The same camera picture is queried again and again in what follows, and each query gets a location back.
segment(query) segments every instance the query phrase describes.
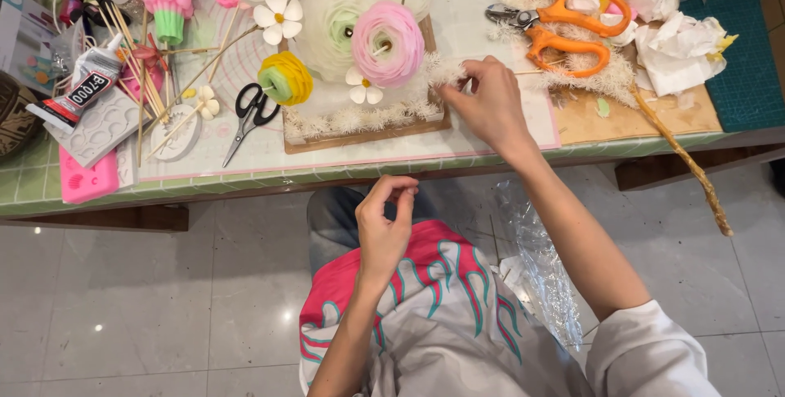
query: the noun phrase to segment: left hand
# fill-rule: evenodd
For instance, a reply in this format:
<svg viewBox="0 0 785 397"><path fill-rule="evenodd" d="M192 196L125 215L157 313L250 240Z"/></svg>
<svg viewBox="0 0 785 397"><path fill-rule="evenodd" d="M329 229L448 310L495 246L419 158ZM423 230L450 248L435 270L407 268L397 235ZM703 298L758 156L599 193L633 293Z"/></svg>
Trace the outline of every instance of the left hand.
<svg viewBox="0 0 785 397"><path fill-rule="evenodd" d="M355 210L359 228L357 285L381 295L398 268L411 237L411 212L419 181L384 175ZM385 217L385 202L397 206L396 220Z"/></svg>

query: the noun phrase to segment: orange scissors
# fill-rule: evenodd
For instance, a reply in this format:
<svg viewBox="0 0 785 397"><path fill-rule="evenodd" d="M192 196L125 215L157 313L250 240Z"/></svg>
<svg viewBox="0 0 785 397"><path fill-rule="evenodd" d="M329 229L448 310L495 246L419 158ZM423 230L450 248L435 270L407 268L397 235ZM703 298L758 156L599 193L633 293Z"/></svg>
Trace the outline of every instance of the orange scissors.
<svg viewBox="0 0 785 397"><path fill-rule="evenodd" d="M515 26L529 36L529 38L532 39L532 48L529 50L529 53L526 54L526 57L531 61L534 61L540 69L556 70L556 68L543 61L541 51L546 47L553 47L554 49L564 52L591 52L595 54L599 61L593 68L587 70L563 71L567 75L584 78L585 76L591 76L601 71L603 67L608 64L608 60L611 58L611 51L599 41L568 40L544 30L542 26L535 26L534 24L535 21L538 20L543 23L570 23L588 29L603 38L617 36L627 28L632 13L630 12L630 7L627 6L627 3L624 0L608 1L614 3L622 11L622 21L614 26L604 25L588 15L568 10L564 7L566 0L556 0L554 4L546 8L539 8L536 11L521 11L497 3L490 5L486 9L485 16L492 21L505 22Z"/></svg>

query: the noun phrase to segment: wooden tray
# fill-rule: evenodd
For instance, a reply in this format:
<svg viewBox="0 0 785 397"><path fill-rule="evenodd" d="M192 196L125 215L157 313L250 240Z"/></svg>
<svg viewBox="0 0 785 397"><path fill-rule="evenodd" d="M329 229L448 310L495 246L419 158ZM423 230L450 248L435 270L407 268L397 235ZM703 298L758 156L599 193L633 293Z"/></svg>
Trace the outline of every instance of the wooden tray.
<svg viewBox="0 0 785 397"><path fill-rule="evenodd" d="M419 26L420 30L422 31L422 37L426 41L426 51L436 51L437 42L433 37L433 27L431 26L430 15L423 18L422 21L420 21ZM292 144L287 141L286 138L284 138L283 149L288 155L292 155L295 153L310 152L312 150L350 146L352 144L360 144L368 141L378 141L379 139L396 138L406 135L418 135L420 133L428 133L452 128L450 112L446 105L440 101L437 101L436 97L430 93L428 93L428 101L431 101L432 104L437 104L440 107L441 113L444 114L440 120L426 121L417 119L417 121L414 121L412 124L402 128L389 127L380 131L364 131L348 135L322 135L316 138L306 139L305 143L301 144ZM286 115L286 112L283 112L284 125L286 125Z"/></svg>

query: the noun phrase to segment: black scissor handle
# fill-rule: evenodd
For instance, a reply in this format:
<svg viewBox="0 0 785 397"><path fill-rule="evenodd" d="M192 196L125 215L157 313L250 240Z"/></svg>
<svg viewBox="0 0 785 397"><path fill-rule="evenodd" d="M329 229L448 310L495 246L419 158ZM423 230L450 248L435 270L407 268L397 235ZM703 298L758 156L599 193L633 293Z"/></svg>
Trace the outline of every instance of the black scissor handle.
<svg viewBox="0 0 785 397"><path fill-rule="evenodd" d="M272 121L272 119L275 118L278 114L278 111L281 110L281 105L276 103L276 108L272 110L272 113L270 113L267 117L261 116L261 111L265 108L265 104L267 104L267 98L267 94L262 95L258 109L253 115L253 123L258 126L263 126Z"/></svg>
<svg viewBox="0 0 785 397"><path fill-rule="evenodd" d="M248 103L247 106L242 107L241 106L241 104L242 104L242 97L244 97L246 92L249 91L251 88L255 88L256 89L256 94L253 96L253 98L250 99L250 102ZM246 85L245 87L243 87L242 90L240 91L240 93L237 94L237 100L235 100L235 112L237 113L237 116L239 118L245 118L245 116L248 114L248 111L250 110L251 107L253 107L255 105L258 106L258 102L259 102L259 99L260 99L261 95L264 95L264 97L267 96L265 94L265 92L261 90L261 86L258 83L250 83L250 84Z"/></svg>

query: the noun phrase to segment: green tile table edge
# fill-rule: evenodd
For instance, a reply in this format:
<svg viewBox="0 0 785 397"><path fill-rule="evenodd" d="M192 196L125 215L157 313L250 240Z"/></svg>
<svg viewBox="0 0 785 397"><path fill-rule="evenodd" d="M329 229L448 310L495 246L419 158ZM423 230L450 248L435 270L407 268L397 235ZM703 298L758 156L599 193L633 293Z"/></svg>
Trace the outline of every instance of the green tile table edge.
<svg viewBox="0 0 785 397"><path fill-rule="evenodd" d="M679 135L677 140L684 146L698 146L708 144L718 139L726 138L732 133L698 133ZM559 149L544 150L545 159L552 160L562 157L642 157L652 153L670 149L667 141L662 137L647 137L634 139L620 139L615 141L592 142L573 144ZM40 168L45 171L47 167L56 167L50 157L49 164L24 166L24 159L17 158L19 165L6 163L0 167L0 186L14 186L18 190L18 179L25 169ZM310 182L332 181L339 179L365 179L378 178L380 175L404 175L420 171L436 171L446 168L485 167L501 164L502 159L495 154L468 157L448 157L425 160L390 161L379 164L352 164L346 166L330 166L317 168L303 168L285 171L262 171L255 173L237 173L232 175L208 175L195 178L164 179L163 181L144 181L130 189L124 189L88 201L80 205L62 204L59 199L47 197L25 202L0 202L0 217L6 215L25 215L43 213L47 211L64 211L85 206L110 205L126 201L146 201L157 198L176 197L181 195L199 195L201 193L227 193L243 189L305 184ZM16 178L16 184L4 178Z"/></svg>

